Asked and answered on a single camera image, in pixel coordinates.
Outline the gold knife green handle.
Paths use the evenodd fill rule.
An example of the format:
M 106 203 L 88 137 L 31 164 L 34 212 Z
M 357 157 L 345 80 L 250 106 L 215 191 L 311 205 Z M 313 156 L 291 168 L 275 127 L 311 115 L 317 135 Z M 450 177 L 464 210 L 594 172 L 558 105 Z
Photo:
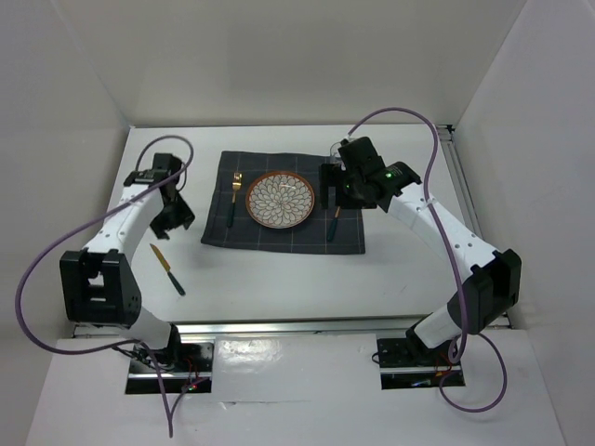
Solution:
M 153 243 L 150 244 L 150 247 L 151 247 L 154 255 L 156 256 L 157 260 L 159 261 L 160 265 L 165 270 L 166 276 L 168 277 L 168 279 L 170 280 L 170 282 L 172 283 L 172 285 L 176 289 L 177 293 L 180 296 L 185 296 L 186 295 L 185 289 L 182 287 L 182 285 L 180 284 L 180 282 L 178 281 L 178 279 L 173 274 L 173 272 L 171 270 L 171 266 L 169 265 L 169 263 L 165 259 L 165 257 L 163 255 L 163 253 L 161 252 L 161 250 L 155 244 L 153 244 Z

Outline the dark grey checked cloth napkin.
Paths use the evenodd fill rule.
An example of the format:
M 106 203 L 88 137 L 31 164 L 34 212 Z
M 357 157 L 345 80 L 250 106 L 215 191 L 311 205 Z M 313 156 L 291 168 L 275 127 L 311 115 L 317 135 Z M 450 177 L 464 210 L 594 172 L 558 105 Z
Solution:
M 217 178 L 201 243 L 205 245 L 252 251 L 306 255 L 363 255 L 365 253 L 363 215 L 356 210 L 340 211 L 332 242 L 326 233 L 336 211 L 314 205 L 311 215 L 292 229 L 274 230 L 259 225 L 247 212 L 245 194 L 250 184 L 265 173 L 289 171 L 304 177 L 315 192 L 319 191 L 319 166 L 329 158 L 303 153 L 262 153 L 224 151 L 218 162 Z M 234 172 L 243 174 L 237 193 L 234 221 L 226 227 L 231 203 Z

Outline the floral patterned ceramic plate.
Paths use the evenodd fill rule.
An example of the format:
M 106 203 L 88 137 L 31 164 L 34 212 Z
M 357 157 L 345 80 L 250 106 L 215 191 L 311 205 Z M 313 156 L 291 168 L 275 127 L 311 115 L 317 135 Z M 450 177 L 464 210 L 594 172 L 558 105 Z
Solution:
M 302 176 L 274 171 L 255 179 L 248 187 L 245 206 L 261 226 L 274 230 L 294 228 L 311 214 L 315 193 Z

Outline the gold fork green handle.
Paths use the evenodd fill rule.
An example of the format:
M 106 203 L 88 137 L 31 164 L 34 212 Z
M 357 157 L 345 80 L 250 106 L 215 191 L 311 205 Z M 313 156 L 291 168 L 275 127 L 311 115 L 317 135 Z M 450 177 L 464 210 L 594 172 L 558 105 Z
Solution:
M 238 191 L 242 187 L 242 180 L 243 174 L 241 172 L 234 172 L 231 184 L 231 203 L 228 209 L 227 219 L 226 219 L 226 227 L 229 229 L 233 225 L 234 215 L 235 215 L 235 207 L 236 207 L 236 197 Z

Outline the clear drinking glass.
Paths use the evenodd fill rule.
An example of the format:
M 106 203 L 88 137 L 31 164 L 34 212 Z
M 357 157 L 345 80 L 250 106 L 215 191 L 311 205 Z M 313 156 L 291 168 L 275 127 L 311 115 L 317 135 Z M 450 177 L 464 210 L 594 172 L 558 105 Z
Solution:
M 345 144 L 347 144 L 349 141 L 345 138 L 341 139 L 338 142 L 335 142 L 331 145 L 330 149 L 329 149 L 329 161 L 332 164 L 341 164 L 342 163 L 342 159 L 341 159 L 341 155 L 339 153 L 339 149 L 342 148 Z

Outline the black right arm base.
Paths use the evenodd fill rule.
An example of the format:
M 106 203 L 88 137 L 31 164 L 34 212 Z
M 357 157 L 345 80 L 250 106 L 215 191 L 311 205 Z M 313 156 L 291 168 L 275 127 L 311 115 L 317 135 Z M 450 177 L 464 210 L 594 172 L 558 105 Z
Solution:
M 425 348 L 406 338 L 379 338 L 377 351 L 371 361 L 381 368 L 448 367 L 453 363 L 447 358 L 449 342 L 437 348 Z

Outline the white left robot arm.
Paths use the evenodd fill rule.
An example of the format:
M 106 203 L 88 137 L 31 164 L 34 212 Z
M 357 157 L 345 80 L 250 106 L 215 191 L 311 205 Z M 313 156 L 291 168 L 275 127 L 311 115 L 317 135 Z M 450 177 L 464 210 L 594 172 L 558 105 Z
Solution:
M 106 217 L 81 250 L 67 251 L 59 261 L 68 320 L 112 327 L 138 339 L 151 349 L 152 362 L 164 371 L 182 363 L 179 332 L 143 307 L 131 261 L 147 230 L 167 240 L 169 231 L 186 230 L 194 221 L 194 213 L 177 189 L 177 179 L 151 189 L 182 167 L 178 157 L 157 153 L 150 169 L 130 173 L 120 200 L 125 208 Z

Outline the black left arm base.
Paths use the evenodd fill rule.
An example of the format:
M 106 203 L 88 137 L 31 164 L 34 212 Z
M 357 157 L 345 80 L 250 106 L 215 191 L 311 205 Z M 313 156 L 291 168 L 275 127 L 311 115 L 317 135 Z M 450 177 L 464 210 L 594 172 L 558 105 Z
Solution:
M 153 354 L 163 377 L 201 378 L 212 372 L 214 349 L 213 342 L 180 343 L 175 350 L 156 350 Z M 154 362 L 141 346 L 116 347 L 113 350 L 130 359 L 131 374 L 155 374 Z

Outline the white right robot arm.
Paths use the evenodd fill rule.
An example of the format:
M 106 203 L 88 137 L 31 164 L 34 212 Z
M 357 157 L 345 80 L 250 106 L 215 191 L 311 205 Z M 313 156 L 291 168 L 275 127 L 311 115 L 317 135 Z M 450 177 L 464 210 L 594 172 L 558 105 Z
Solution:
M 188 295 L 175 319 L 390 313 L 431 288 L 421 260 L 430 249 L 456 282 L 438 288 L 440 307 L 408 333 L 407 357 L 428 363 L 517 302 L 521 260 L 478 238 L 426 181 L 407 164 L 386 164 L 366 137 L 343 141 L 335 161 L 223 152 L 203 233 L 181 233 L 162 252 Z

